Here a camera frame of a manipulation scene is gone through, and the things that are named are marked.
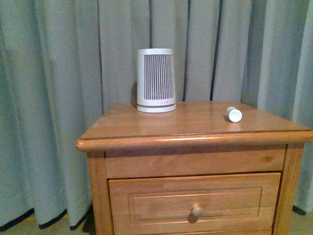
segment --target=air purifier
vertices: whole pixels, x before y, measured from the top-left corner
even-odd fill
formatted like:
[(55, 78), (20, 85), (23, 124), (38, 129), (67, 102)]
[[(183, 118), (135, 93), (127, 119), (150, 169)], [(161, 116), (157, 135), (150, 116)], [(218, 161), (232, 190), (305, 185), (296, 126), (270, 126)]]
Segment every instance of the air purifier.
[(176, 109), (174, 59), (171, 49), (138, 51), (137, 109), (163, 113)]

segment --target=gray curtain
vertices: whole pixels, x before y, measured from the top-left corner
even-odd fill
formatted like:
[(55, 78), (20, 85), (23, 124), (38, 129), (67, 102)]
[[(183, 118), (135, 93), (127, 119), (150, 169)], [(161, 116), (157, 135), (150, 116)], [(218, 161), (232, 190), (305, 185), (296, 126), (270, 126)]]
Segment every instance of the gray curtain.
[[(241, 100), (313, 127), (312, 1), (220, 2), (0, 1), (0, 226), (31, 208), (39, 224), (85, 214), (75, 141), (130, 103), (141, 48), (173, 49), (177, 101), (185, 89), (186, 101)], [(312, 159), (308, 144), (295, 201), (306, 211)]]
[[(220, 1), (99, 1), (104, 109), (130, 102), (137, 51), (171, 48), (177, 101), (210, 100)], [(214, 99), (240, 101), (251, 0), (224, 0)]]
[[(254, 0), (242, 102), (313, 129), (313, 1)], [(313, 144), (294, 205), (313, 209)]]
[(0, 2), (0, 226), (91, 203), (75, 141), (102, 114), (96, 1)]

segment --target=wood knot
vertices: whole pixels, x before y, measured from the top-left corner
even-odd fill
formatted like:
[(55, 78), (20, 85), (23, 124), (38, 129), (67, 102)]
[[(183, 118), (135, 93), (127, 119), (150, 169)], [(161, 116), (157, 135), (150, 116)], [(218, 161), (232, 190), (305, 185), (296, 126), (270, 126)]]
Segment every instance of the wood knot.
[(262, 161), (263, 162), (266, 162), (266, 163), (269, 163), (273, 160), (273, 157), (272, 156), (265, 156), (262, 158)]

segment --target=vertical slats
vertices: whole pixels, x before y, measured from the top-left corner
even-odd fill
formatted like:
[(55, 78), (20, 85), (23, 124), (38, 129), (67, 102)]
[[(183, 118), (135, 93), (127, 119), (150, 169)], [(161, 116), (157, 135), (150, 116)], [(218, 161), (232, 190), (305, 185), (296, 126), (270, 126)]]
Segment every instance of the vertical slats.
[(144, 98), (162, 100), (175, 97), (172, 55), (144, 56)]

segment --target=wooden knob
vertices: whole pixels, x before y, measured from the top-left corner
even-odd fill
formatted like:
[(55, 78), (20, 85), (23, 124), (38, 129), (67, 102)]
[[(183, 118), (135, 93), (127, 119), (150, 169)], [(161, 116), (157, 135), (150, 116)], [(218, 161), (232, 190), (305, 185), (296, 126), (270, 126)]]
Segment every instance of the wooden knob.
[(194, 205), (191, 213), (194, 217), (200, 217), (203, 215), (203, 208), (201, 208), (199, 205)]

